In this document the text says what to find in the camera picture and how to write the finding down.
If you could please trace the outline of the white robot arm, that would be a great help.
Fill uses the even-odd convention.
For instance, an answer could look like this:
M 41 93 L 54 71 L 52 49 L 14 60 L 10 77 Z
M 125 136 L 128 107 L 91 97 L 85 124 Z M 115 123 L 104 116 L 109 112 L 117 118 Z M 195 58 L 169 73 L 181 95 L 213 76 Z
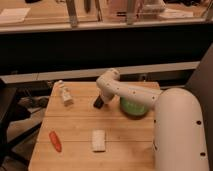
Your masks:
M 210 171 L 201 105 L 190 91 L 136 86 L 119 81 L 114 68 L 96 80 L 99 98 L 109 103 L 114 95 L 153 109 L 156 171 Z

